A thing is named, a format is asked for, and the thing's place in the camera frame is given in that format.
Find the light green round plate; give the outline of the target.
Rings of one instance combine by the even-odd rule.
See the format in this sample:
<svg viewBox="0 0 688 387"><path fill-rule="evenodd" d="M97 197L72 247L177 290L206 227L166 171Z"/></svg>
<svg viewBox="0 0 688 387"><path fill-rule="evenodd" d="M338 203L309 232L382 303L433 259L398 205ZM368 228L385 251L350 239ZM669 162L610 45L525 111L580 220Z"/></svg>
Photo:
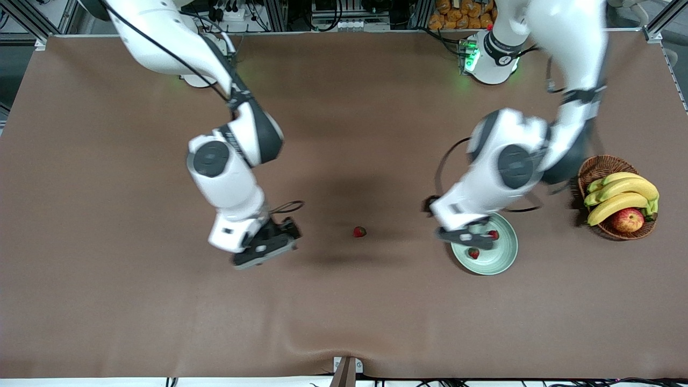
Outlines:
<svg viewBox="0 0 688 387"><path fill-rule="evenodd" d="M450 244L457 262L477 275L501 274L514 263L518 255L518 237L506 218L499 214L493 214L489 222L481 228L480 233L488 234L489 230L499 231L500 238L494 240L493 249L480 249L480 256L477 260L472 260L467 256L469 247Z"/></svg>

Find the brown table cloth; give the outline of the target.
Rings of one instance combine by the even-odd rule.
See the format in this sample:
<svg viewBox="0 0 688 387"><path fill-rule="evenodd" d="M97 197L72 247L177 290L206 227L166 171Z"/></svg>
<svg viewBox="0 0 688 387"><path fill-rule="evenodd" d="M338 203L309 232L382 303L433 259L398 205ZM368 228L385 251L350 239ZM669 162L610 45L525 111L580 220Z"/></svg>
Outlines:
<svg viewBox="0 0 688 387"><path fill-rule="evenodd" d="M421 211L487 113L553 120L546 61L484 86L425 33L246 37L239 71L285 136L256 179L305 205L297 250L236 270L186 165L229 121L217 95L118 38L49 39L0 135L0 377L314 375L351 355L390 379L688 378L688 114L640 32L610 34L594 151L658 187L651 235L607 240L539 186L542 208L506 214L516 261L479 276Z"/></svg>

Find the brown wicker basket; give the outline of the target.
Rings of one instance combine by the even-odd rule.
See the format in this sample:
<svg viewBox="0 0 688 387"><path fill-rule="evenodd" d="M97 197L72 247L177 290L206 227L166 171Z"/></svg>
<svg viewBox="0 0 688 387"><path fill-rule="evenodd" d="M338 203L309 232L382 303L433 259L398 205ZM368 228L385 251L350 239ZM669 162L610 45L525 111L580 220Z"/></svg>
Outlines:
<svg viewBox="0 0 688 387"><path fill-rule="evenodd" d="M610 174L618 173L618 172L629 172L629 173L635 173L641 176L639 172L636 170L636 168L632 167L629 162L624 161L624 159L621 159L620 157L616 156L610 156L610 155L602 155L602 156L593 156L587 159L587 161L583 162L583 165L580 167L578 170L578 175L577 175L577 192L578 195L580 196L580 199L583 200L585 196L587 196L589 193L587 192L587 186L592 183L593 181L600 179L600 178L605 178L605 176L608 176ZM656 218L657 218L657 212L658 212L658 198L656 200L652 200L655 204L655 209L656 213L654 213L652 216L649 215L644 215L644 226L634 232L634 233L618 233L612 228L611 225L611 217L605 219L602 223L596 226L589 226L587 224L587 217L594 209L593 207L584 207L587 210L587 216L586 216L586 225L591 227L593 230L597 231L598 233L606 235L610 240L638 240L642 239L648 235L651 234L651 232L654 230L656 226Z"/></svg>

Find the bag of orange bread rolls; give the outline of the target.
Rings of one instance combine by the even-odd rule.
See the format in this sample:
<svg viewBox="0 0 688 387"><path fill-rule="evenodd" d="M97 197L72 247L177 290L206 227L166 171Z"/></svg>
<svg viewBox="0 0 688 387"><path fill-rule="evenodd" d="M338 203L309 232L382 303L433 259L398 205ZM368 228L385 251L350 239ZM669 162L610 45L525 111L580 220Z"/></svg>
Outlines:
<svg viewBox="0 0 688 387"><path fill-rule="evenodd" d="M495 0L434 0L430 30L489 30L497 19Z"/></svg>

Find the red yellow apple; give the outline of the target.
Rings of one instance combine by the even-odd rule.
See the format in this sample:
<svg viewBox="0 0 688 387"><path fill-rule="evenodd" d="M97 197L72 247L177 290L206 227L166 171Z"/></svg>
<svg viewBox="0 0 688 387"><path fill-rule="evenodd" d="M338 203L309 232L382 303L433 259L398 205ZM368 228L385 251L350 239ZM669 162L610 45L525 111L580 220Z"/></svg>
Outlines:
<svg viewBox="0 0 688 387"><path fill-rule="evenodd" d="M617 211L610 222L612 228L618 233L634 233L644 226L646 218L639 209L630 207Z"/></svg>

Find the aluminium frame profile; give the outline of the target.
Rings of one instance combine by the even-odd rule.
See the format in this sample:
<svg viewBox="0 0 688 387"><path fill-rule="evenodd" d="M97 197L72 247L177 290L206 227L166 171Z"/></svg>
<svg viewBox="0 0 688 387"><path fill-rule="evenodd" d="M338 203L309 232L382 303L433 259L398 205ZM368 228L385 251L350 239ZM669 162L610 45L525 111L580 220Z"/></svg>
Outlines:
<svg viewBox="0 0 688 387"><path fill-rule="evenodd" d="M643 34L646 42L656 44L661 42L662 32L669 24L688 10L688 0L668 0L666 6L643 27Z"/></svg>
<svg viewBox="0 0 688 387"><path fill-rule="evenodd" d="M263 0L272 32L286 32L289 0Z"/></svg>

